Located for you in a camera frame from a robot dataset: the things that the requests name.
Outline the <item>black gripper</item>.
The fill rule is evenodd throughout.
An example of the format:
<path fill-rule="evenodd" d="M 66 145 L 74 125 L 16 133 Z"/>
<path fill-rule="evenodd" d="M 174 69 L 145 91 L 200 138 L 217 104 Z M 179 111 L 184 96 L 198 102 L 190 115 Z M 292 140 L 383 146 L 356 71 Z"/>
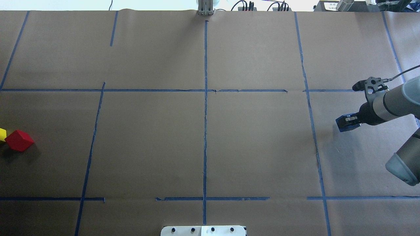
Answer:
<path fill-rule="evenodd" d="M 376 126 L 381 124 L 381 118 L 374 112 L 373 106 L 369 103 L 361 105 L 358 115 L 357 114 L 346 114 L 345 122 L 348 122 L 347 128 L 358 128 L 361 127 L 361 122 L 367 125 Z"/>

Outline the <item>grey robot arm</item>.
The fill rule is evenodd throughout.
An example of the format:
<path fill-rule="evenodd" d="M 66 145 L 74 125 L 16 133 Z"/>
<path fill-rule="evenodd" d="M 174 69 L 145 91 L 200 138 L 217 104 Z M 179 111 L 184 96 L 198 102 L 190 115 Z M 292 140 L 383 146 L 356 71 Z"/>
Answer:
<path fill-rule="evenodd" d="M 419 77 L 389 88 L 389 80 L 369 77 L 355 83 L 353 91 L 362 91 L 366 101 L 355 113 L 336 119 L 340 132 L 361 125 L 390 128 L 390 138 L 401 145 L 385 164 L 386 170 L 409 186 L 419 184 Z"/>

